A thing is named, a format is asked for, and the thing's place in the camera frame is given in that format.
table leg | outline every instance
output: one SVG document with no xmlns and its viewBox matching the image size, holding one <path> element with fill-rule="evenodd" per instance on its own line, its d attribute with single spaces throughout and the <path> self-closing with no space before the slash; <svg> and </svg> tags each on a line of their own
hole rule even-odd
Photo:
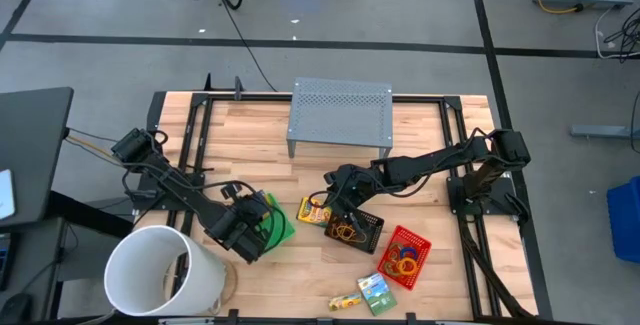
<svg viewBox="0 0 640 325">
<path fill-rule="evenodd" d="M 391 148 L 380 148 L 380 159 L 386 159 L 391 152 Z"/>
<path fill-rule="evenodd" d="M 133 229 L 133 223 L 118 216 L 94 209 L 68 196 L 51 191 L 47 215 L 61 216 L 65 220 L 95 231 L 125 238 Z"/>
<path fill-rule="evenodd" d="M 287 148 L 289 149 L 289 157 L 293 159 L 296 153 L 296 142 L 294 140 L 287 140 Z"/>
</svg>

black stand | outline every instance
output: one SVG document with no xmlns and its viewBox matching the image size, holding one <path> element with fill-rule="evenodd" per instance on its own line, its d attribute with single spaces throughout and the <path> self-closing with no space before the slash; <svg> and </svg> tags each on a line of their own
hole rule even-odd
<svg viewBox="0 0 640 325">
<path fill-rule="evenodd" d="M 123 239 L 133 229 L 133 223 L 115 215 L 94 209 L 66 195 L 51 191 L 47 217 L 60 216 L 76 225 Z"/>
</svg>

black line on floor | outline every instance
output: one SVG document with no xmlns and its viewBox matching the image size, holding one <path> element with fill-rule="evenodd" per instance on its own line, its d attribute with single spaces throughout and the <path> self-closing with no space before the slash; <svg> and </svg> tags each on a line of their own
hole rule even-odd
<svg viewBox="0 0 640 325">
<path fill-rule="evenodd" d="M 476 8 L 476 15 L 478 17 L 478 25 L 480 26 L 480 33 L 482 34 L 482 41 L 484 43 L 484 53 L 487 58 L 489 75 L 491 76 L 491 84 L 493 85 L 493 93 L 498 105 L 498 116 L 500 117 L 500 124 L 502 128 L 511 129 L 511 115 L 509 114 L 507 97 L 504 92 L 502 77 L 500 76 L 500 68 L 498 66 L 498 59 L 496 57 L 496 49 L 494 48 L 493 40 L 491 39 L 489 20 L 487 18 L 487 13 L 484 7 L 484 1 L 474 0 L 474 5 Z M 527 187 L 524 182 L 522 171 L 513 172 L 513 183 L 518 198 L 520 198 L 526 204 L 529 204 Z M 542 269 L 542 260 L 540 259 L 540 252 L 537 244 L 538 239 L 535 235 L 532 216 L 529 218 L 529 221 L 527 221 L 527 223 L 520 228 L 520 234 L 525 239 L 523 240 L 523 244 L 527 262 L 529 264 L 529 271 L 531 274 L 531 281 L 533 285 L 536 304 L 538 307 L 538 313 L 544 319 L 552 319 L 553 315 L 551 313 L 551 303 L 549 301 L 549 293 L 547 291 L 547 285 Z"/>
<path fill-rule="evenodd" d="M 598 53 L 590 50 L 552 50 L 552 49 L 523 49 L 523 48 L 495 48 L 496 55 L 533 56 L 570 59 L 598 59 Z M 619 55 L 616 51 L 602 51 L 603 56 Z"/>
<path fill-rule="evenodd" d="M 171 37 L 135 37 L 135 36 L 83 36 L 83 35 L 41 35 L 41 34 L 9 34 L 6 41 L 61 43 L 61 44 L 112 44 L 112 45 L 165 45 L 165 46 L 205 46 L 205 47 L 244 47 L 239 39 L 202 39 Z M 314 40 L 246 40 L 252 48 L 287 48 L 287 49 L 333 49 L 333 50 L 381 50 L 381 51 L 416 51 L 446 54 L 485 54 L 485 47 L 462 45 L 439 45 L 398 42 L 367 41 L 314 41 Z M 552 50 L 527 48 L 493 48 L 495 55 L 533 56 L 551 58 L 597 59 L 595 51 L 589 50 Z M 615 55 L 616 52 L 605 51 L 603 55 Z M 502 86 L 502 81 L 495 86 Z"/>
<path fill-rule="evenodd" d="M 11 19 L 9 19 L 9 22 L 7 23 L 7 25 L 4 27 L 4 30 L 2 31 L 2 35 L 0 35 L 0 50 L 2 50 L 2 48 L 4 47 L 4 44 L 7 41 L 9 41 L 11 37 L 11 32 L 13 31 L 13 29 L 15 29 L 16 25 L 18 25 L 20 18 L 24 14 L 30 2 L 31 0 L 22 0 L 20 1 L 20 4 L 18 4 L 18 7 L 15 10 L 13 10 L 13 14 L 11 14 Z"/>
<path fill-rule="evenodd" d="M 176 45 L 176 46 L 228 46 L 244 47 L 240 39 L 201 39 L 168 37 L 127 37 L 127 36 L 78 36 L 78 35 L 36 35 L 11 34 L 7 41 L 71 43 L 71 44 L 115 44 L 115 45 Z M 451 54 L 482 54 L 480 46 L 457 46 L 437 44 L 415 44 L 397 42 L 356 42 L 356 41 L 312 41 L 312 40 L 246 40 L 252 48 L 291 49 L 335 49 L 335 50 L 392 50 L 420 51 Z"/>
</svg>

blue bin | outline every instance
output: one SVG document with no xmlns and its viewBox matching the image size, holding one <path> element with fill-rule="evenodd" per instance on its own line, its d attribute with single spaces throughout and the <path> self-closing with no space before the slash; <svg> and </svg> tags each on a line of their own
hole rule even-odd
<svg viewBox="0 0 640 325">
<path fill-rule="evenodd" d="M 616 256 L 640 263 L 640 176 L 607 191 L 607 204 Z"/>
</svg>

yellow package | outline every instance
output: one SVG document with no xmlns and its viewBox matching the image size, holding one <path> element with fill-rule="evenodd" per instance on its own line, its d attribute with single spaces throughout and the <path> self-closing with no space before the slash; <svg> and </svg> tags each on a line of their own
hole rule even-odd
<svg viewBox="0 0 640 325">
<path fill-rule="evenodd" d="M 319 200 L 311 199 L 311 201 L 313 201 L 315 205 L 321 205 Z M 330 217 L 330 207 L 326 207 L 324 209 L 313 207 L 309 203 L 308 197 L 302 198 L 302 201 L 300 202 L 300 209 L 298 209 L 298 214 L 296 215 L 296 219 L 300 221 L 304 221 L 306 223 L 318 225 L 321 227 L 327 227 Z"/>
<path fill-rule="evenodd" d="M 329 310 L 336 311 L 340 309 L 350 308 L 354 305 L 360 304 L 362 297 L 360 294 L 352 294 L 346 296 L 338 296 L 329 300 Z"/>
</svg>

